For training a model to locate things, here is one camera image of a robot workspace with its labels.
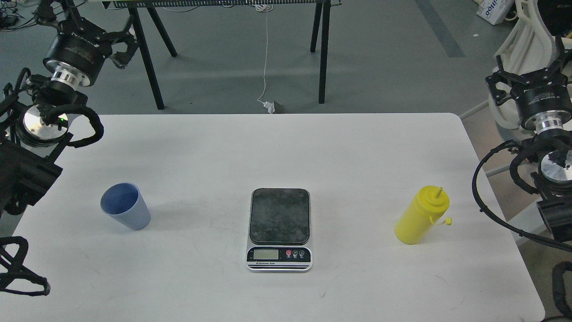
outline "bottle cap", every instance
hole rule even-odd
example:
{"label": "bottle cap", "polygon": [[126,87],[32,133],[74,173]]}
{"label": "bottle cap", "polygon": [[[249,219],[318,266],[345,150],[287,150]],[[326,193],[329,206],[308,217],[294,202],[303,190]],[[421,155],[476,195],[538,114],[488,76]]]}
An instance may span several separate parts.
{"label": "bottle cap", "polygon": [[442,187],[425,186],[415,196],[414,205],[423,215],[437,219],[449,208],[449,196]]}

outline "cardboard box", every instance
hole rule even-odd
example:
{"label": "cardboard box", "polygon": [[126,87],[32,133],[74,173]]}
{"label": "cardboard box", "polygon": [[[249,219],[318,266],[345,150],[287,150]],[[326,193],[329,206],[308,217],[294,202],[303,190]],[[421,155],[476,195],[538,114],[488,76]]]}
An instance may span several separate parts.
{"label": "cardboard box", "polygon": [[513,3],[514,0],[484,0],[476,14],[496,25],[503,22]]}

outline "black table leg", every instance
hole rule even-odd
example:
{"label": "black table leg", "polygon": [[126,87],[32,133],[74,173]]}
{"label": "black table leg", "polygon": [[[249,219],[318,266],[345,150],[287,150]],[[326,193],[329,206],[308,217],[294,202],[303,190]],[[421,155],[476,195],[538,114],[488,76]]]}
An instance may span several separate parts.
{"label": "black table leg", "polygon": [[314,12],[314,27],[312,29],[312,42],[310,44],[310,52],[316,52],[316,43],[318,41],[318,29],[320,29],[320,15],[323,4],[316,3],[316,11]]}
{"label": "black table leg", "polygon": [[149,78],[151,91],[153,91],[155,104],[157,104],[157,109],[164,109],[165,104],[163,104],[163,98],[161,97],[161,90],[159,89],[157,76],[155,75],[153,62],[151,62],[151,55],[149,54],[149,48],[147,47],[147,41],[145,40],[143,27],[141,27],[141,20],[139,19],[139,13],[137,12],[137,8],[128,8],[128,10],[129,14],[132,17],[134,17],[133,29],[135,30],[135,37],[137,37],[137,41],[139,42],[139,51],[141,52],[141,57],[143,58],[143,64],[145,64],[145,71],[147,72],[147,77]]}
{"label": "black table leg", "polygon": [[177,57],[177,51],[175,50],[175,47],[173,46],[173,43],[171,42],[171,38],[169,38],[169,35],[167,34],[167,31],[165,30],[165,26],[163,26],[163,22],[161,21],[161,18],[159,18],[159,15],[157,14],[157,10],[155,8],[151,7],[151,8],[147,8],[147,11],[149,12],[151,19],[155,23],[155,26],[157,27],[157,30],[159,31],[161,38],[163,38],[163,41],[165,42],[167,49],[169,49],[169,53],[171,54],[171,57]]}
{"label": "black table leg", "polygon": [[318,92],[318,103],[325,102],[325,72],[328,66],[328,36],[329,36],[329,10],[332,3],[328,0],[324,3],[324,17],[322,22],[322,43],[320,49],[320,88]]}

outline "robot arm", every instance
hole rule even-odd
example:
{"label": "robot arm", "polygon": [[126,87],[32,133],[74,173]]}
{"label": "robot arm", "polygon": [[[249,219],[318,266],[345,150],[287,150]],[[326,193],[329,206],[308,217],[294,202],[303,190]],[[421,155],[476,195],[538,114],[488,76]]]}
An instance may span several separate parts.
{"label": "robot arm", "polygon": [[[42,0],[34,12],[35,21],[51,26],[57,35],[43,60],[51,77],[32,74],[24,68],[13,87],[7,84],[0,103],[0,216],[20,215],[28,205],[35,205],[62,172],[54,164],[66,146],[83,147],[100,140],[104,127],[99,116],[86,106],[87,96],[77,91],[80,86],[92,86],[103,64],[109,58],[123,69],[135,54],[138,43],[129,32],[132,19],[124,30],[107,33],[80,16],[73,0],[57,0],[65,19],[57,21],[52,7],[54,0]],[[113,52],[117,43],[127,44],[125,52]],[[19,101],[22,92],[31,94],[32,105]],[[71,141],[68,128],[79,115],[88,118],[94,135]],[[14,257],[4,246],[15,244]],[[50,292],[47,279],[23,265],[27,241],[22,237],[0,236],[0,291],[31,296]],[[15,279],[25,279],[41,285],[42,290],[21,292],[9,289]]]}
{"label": "robot arm", "polygon": [[[562,74],[566,64],[572,60],[572,51],[564,49],[559,37],[557,48],[560,54],[547,68],[523,75],[506,72],[501,58],[497,56],[499,70],[486,78],[491,96],[497,106],[513,99],[521,127],[535,131],[535,135],[520,143],[505,142],[485,159],[488,160],[494,153],[505,148],[510,148],[511,152],[517,154],[510,164],[511,178],[522,190],[542,197],[542,201],[537,203],[538,210],[554,240],[560,242],[552,245],[549,240],[541,240],[542,243],[558,245],[557,248],[572,252],[571,247],[561,244],[572,240],[572,133],[563,128],[572,118],[572,102],[567,89],[568,77]],[[508,85],[510,93],[498,89],[498,83]],[[525,160],[538,164],[538,171],[530,174],[534,186],[525,182],[518,173],[518,167]],[[473,180],[474,193],[475,180],[476,173]],[[475,193],[475,200],[482,211],[490,215],[486,206],[483,207],[478,193]],[[512,226],[506,227],[531,239],[538,237]]]}

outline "gray floor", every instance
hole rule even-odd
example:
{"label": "gray floor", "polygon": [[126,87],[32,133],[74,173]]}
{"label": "gray floor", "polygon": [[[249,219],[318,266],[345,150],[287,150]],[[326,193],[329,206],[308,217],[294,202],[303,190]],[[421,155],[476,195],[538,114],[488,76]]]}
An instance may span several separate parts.
{"label": "gray floor", "polygon": [[[475,15],[476,9],[471,0],[346,0],[333,7],[326,104],[317,103],[319,52],[309,52],[313,5],[275,6],[268,14],[247,6],[199,7],[187,13],[157,9],[177,58],[169,55],[147,12],[140,10],[167,108],[156,109],[139,53],[125,70],[107,62],[96,84],[82,91],[100,114],[265,113],[256,99],[264,86],[268,19],[262,101],[276,100],[287,113],[460,115],[486,99],[484,77],[512,28],[510,23],[488,24]],[[87,3],[80,11],[107,31],[121,29],[127,17],[126,10],[104,10],[99,3]],[[21,13],[29,17],[30,9]],[[54,29],[41,26],[0,33],[0,84],[14,82],[24,66],[47,74],[42,59],[54,36]],[[464,123],[479,156],[501,142],[487,109]],[[492,160],[491,167],[508,160],[510,155]],[[507,218],[535,199],[506,174],[491,178],[491,184]],[[569,257],[529,244],[521,247],[523,258],[547,316],[557,315],[550,270]]]}

